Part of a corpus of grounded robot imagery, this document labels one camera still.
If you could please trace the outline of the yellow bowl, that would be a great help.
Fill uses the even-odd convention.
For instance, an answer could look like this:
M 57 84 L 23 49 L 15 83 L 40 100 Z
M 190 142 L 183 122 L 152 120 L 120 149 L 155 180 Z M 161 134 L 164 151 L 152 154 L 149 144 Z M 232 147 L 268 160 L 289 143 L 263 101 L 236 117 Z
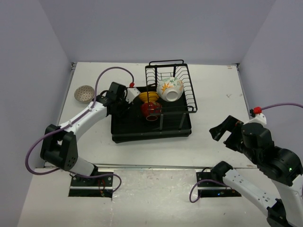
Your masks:
M 159 95 L 157 94 L 157 92 L 154 92 L 154 91 L 142 92 L 139 94 L 139 99 L 143 103 L 156 102 L 159 99 Z

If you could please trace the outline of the white floral bowl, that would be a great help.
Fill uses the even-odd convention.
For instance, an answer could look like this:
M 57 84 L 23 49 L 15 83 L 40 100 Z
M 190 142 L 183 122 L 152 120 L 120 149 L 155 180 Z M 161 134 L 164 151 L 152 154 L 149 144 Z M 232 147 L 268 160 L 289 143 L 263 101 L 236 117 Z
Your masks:
M 166 77 L 158 81 L 157 94 L 166 102 L 175 102 L 184 92 L 184 83 L 176 77 Z

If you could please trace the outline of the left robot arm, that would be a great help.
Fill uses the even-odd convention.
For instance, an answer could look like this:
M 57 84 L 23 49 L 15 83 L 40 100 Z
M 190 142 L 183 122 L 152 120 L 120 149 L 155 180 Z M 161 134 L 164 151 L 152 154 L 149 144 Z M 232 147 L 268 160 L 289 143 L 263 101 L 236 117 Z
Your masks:
M 135 87 L 113 82 L 109 90 L 95 95 L 89 105 L 69 121 L 45 130 L 40 157 L 64 171 L 81 176 L 93 186 L 98 182 L 97 167 L 78 155 L 78 140 L 96 123 L 109 115 L 121 116 L 140 94 Z

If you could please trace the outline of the brown patterned white bowl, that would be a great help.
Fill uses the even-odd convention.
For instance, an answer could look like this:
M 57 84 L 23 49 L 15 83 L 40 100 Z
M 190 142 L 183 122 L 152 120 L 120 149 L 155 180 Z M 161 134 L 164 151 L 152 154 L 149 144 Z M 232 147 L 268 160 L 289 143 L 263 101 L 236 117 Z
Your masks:
M 94 88 L 89 85 L 78 87 L 74 92 L 74 98 L 80 103 L 90 103 L 94 97 Z

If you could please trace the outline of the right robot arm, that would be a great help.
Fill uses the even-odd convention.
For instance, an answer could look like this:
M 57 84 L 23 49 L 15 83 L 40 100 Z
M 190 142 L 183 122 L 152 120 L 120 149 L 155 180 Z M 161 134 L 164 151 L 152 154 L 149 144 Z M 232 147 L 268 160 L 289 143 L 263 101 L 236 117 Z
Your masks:
M 303 165 L 292 151 L 277 147 L 266 126 L 264 114 L 256 114 L 247 122 L 228 116 L 209 130 L 219 141 L 230 132 L 224 144 L 245 155 L 268 177 L 280 197 L 275 198 L 242 177 L 231 165 L 221 161 L 211 170 L 211 180 L 217 185 L 233 188 L 252 202 L 267 217 L 272 227 L 301 227 L 303 225 Z

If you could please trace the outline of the red bowl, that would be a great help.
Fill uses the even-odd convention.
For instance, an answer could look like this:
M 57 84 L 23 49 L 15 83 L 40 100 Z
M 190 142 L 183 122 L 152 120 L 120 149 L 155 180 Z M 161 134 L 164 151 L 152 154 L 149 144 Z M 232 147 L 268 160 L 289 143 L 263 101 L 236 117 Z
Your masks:
M 141 113 L 147 121 L 153 122 L 158 119 L 161 113 L 161 104 L 158 102 L 148 102 L 141 105 Z

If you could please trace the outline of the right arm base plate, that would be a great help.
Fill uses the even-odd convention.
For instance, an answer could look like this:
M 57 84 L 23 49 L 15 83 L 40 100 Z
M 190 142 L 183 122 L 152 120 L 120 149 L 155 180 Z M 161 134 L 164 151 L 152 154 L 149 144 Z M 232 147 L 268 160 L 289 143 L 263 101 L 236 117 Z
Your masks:
M 201 198 L 241 197 L 241 194 L 223 183 L 217 182 L 211 176 L 211 168 L 205 167 L 196 171 L 196 183 L 189 193 L 189 201 L 197 202 Z

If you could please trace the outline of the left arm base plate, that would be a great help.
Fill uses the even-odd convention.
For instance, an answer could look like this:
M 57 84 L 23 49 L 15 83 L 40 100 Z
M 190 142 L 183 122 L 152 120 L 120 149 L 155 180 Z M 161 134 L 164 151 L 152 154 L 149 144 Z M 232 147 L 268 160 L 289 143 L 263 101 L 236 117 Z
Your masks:
M 112 198 L 112 175 L 94 179 L 81 178 L 75 174 L 70 174 L 70 176 L 69 197 Z

